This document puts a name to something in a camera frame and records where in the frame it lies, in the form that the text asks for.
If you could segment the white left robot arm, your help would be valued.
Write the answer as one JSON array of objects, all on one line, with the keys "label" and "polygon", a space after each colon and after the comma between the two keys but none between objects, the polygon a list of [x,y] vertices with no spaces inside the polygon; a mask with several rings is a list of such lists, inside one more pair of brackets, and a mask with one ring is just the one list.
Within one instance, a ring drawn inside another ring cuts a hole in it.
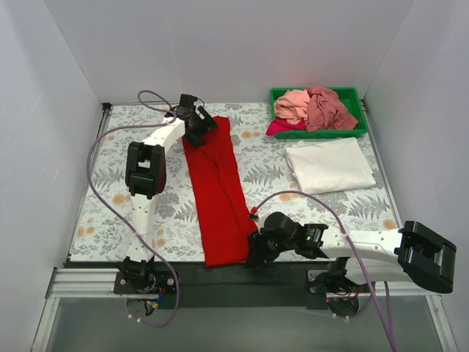
[{"label": "white left robot arm", "polygon": [[157,275],[152,272],[155,254],[149,248],[158,195],[166,186],[166,154],[183,137],[195,147],[203,145],[203,137],[218,127],[203,100],[187,94],[165,113],[162,124],[128,147],[125,183],[132,206],[130,224],[137,239],[130,242],[120,272],[121,283],[139,293],[151,292],[157,284]]}]

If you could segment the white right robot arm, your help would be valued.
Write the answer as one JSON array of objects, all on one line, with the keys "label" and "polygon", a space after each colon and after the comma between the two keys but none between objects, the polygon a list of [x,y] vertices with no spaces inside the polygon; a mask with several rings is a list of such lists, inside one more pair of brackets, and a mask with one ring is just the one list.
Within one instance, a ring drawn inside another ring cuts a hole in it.
[{"label": "white right robot arm", "polygon": [[417,221],[406,221],[400,229],[344,235],[336,227],[300,224],[275,212],[263,218],[248,244],[247,264],[255,268],[288,251],[325,259],[326,270],[309,285],[318,293],[350,292],[368,282],[412,282],[442,294],[454,289],[456,246]]}]

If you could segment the red t shirt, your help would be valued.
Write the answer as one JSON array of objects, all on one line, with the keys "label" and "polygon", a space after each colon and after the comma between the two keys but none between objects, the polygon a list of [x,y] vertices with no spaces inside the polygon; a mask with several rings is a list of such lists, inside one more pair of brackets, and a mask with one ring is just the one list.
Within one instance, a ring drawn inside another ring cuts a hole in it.
[{"label": "red t shirt", "polygon": [[226,117],[215,117],[218,127],[198,147],[183,139],[185,158],[196,201],[207,267],[247,260],[248,236],[257,231],[249,217]]}]

